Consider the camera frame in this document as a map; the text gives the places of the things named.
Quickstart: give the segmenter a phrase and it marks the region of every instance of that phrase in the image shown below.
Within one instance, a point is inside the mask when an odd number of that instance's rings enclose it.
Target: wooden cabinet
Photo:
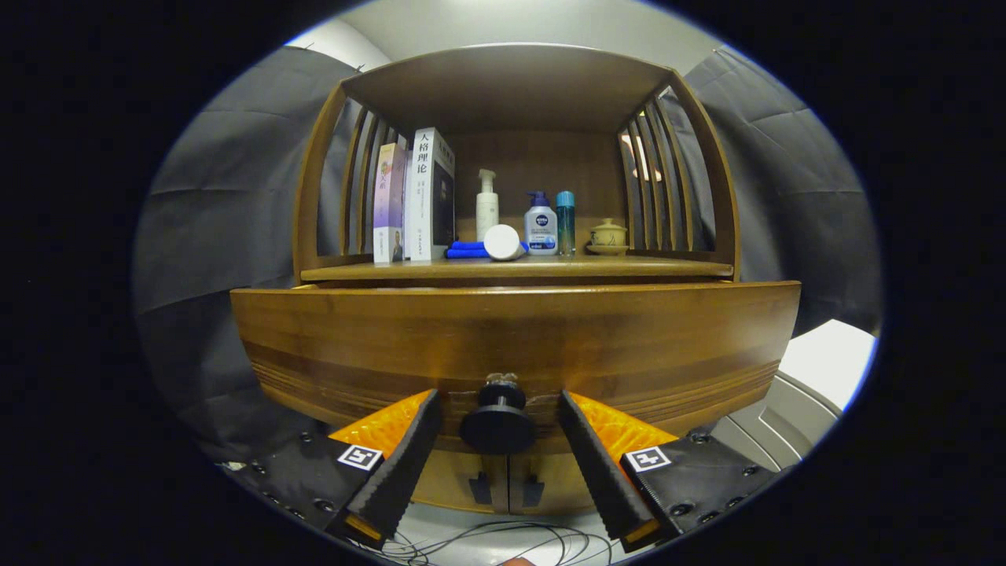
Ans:
[[[711,249],[694,244],[692,189],[658,103],[668,86],[703,152],[715,218]],[[321,171],[347,99],[363,111],[344,170],[340,253],[320,254]],[[500,220],[519,231],[526,191],[572,190],[579,254],[374,264],[364,252],[364,211],[376,147],[427,126],[436,126],[457,156],[460,238],[474,239],[476,172],[485,167],[497,172]],[[444,426],[413,498],[444,507],[590,508],[555,422],[559,391],[681,435],[764,398],[796,321],[798,281],[739,282],[729,170],[690,88],[673,69],[595,49],[467,47],[344,79],[315,125],[295,216],[297,288],[231,293],[263,390],[342,426],[439,389]],[[628,255],[582,254],[590,226],[603,217],[630,227]],[[493,373],[516,374],[538,429],[534,446],[509,459],[474,454],[458,437],[461,418]],[[491,504],[477,503],[470,489],[480,473],[496,494]],[[523,491],[533,484],[544,489],[527,508]]]

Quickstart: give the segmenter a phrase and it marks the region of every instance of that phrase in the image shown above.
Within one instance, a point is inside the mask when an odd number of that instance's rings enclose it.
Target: white wall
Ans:
[[[634,0],[374,0],[340,19],[391,60],[534,41],[595,47],[684,74],[722,44],[690,21]]]
[[[361,70],[369,70],[391,59],[352,25],[339,19],[328,20],[287,42],[292,47],[305,47]]]

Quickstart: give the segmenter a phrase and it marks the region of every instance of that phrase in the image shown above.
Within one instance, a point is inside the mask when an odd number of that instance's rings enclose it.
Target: ceiling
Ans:
[[[375,0],[341,15],[391,60],[465,45],[564,43],[688,72],[722,41],[632,0]]]

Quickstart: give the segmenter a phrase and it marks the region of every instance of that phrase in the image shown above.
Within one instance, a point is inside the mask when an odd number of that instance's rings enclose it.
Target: drawer knob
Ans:
[[[490,381],[479,391],[479,408],[461,420],[461,439],[480,454],[514,454],[534,443],[535,426],[524,412],[527,399],[517,384]]]

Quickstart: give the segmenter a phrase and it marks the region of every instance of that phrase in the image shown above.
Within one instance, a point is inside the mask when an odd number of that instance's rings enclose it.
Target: gray curtain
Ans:
[[[262,393],[228,292],[293,286],[301,160],[329,91],[354,72],[295,47],[266,57],[193,119],[145,202],[134,257],[136,323],[158,389],[216,459],[262,453],[314,425]],[[346,110],[326,161],[323,252],[338,244],[333,220],[356,112]]]
[[[835,319],[880,323],[876,228],[856,171],[827,127],[753,61],[722,46],[685,75],[723,144],[740,223],[741,280],[803,281],[794,336]],[[705,231],[714,229],[701,152],[673,93],[675,123]]]

